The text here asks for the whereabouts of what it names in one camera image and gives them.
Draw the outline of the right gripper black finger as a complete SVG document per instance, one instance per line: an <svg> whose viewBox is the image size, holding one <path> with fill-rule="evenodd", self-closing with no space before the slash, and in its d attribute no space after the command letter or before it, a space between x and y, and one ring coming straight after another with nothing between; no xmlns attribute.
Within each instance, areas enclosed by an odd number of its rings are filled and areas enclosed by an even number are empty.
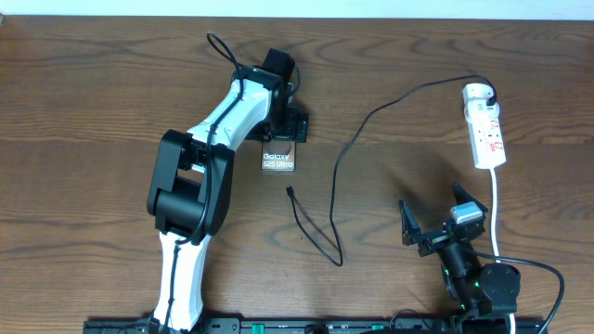
<svg viewBox="0 0 594 334"><path fill-rule="evenodd" d="M421 234L419 225L407 204L400 199L398 203L402 219L402 242L405 246L417 243L417 236Z"/></svg>
<svg viewBox="0 0 594 334"><path fill-rule="evenodd" d="M452 189L456 203L458 205L473 202L483 212L483 214L488 213L488 209L483 205L483 203L468 193L458 182L453 183Z"/></svg>

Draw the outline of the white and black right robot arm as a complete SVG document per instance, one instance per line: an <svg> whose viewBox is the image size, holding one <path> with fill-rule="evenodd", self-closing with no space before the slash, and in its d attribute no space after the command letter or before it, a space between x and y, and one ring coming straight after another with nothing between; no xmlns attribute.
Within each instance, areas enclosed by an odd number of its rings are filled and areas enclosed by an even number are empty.
<svg viewBox="0 0 594 334"><path fill-rule="evenodd" d="M484 232L488 209L461 185L453 185L456 205L440 228L423 232L407 204L400 200L402 242L416 245L419 256L437 254L450 297L459 309L447 319L447 329L461 333L466 322L507 319L517 311L521 275L503 263L482 265L471 241Z"/></svg>

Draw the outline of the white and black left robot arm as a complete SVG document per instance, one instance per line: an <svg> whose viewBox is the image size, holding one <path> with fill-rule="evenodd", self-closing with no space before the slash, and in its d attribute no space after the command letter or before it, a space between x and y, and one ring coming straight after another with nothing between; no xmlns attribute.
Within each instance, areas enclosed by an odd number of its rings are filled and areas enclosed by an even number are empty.
<svg viewBox="0 0 594 334"><path fill-rule="evenodd" d="M189 333L200 324L206 252L228 212L239 146L305 142L308 116L291 103L295 69L290 54L275 48L260 66L237 65L227 95L205 120L161 138L147 200L163 251L149 332Z"/></svg>

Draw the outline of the white charger plug adapter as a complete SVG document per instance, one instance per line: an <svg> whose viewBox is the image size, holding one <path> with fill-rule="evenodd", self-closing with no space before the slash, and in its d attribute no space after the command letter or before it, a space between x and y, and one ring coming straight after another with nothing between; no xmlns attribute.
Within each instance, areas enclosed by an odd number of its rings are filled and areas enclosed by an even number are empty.
<svg viewBox="0 0 594 334"><path fill-rule="evenodd" d="M486 100L488 106L497 102L497 94L494 88L485 83L468 83L462 89L463 101L468 104L473 99Z"/></svg>

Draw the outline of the white power strip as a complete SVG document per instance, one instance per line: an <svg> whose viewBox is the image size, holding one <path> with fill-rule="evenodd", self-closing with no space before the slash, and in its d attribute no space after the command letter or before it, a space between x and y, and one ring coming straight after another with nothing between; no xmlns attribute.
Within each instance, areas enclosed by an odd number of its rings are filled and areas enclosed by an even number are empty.
<svg viewBox="0 0 594 334"><path fill-rule="evenodd" d="M468 123L471 151L477 169L495 169L506 162L499 123L498 103L487 106L484 99L471 99L464 108Z"/></svg>

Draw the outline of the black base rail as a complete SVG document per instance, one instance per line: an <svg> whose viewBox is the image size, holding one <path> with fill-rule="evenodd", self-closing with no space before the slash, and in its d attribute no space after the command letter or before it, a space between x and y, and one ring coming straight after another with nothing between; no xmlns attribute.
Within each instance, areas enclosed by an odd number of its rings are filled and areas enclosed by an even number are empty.
<svg viewBox="0 0 594 334"><path fill-rule="evenodd" d="M395 320L266 320L210 318L192 330L198 334L356 334L356 333L454 333L456 330L442 319L412 315ZM134 322L93 320L83 324L83 334L150 334L159 333L157 325L148 319Z"/></svg>

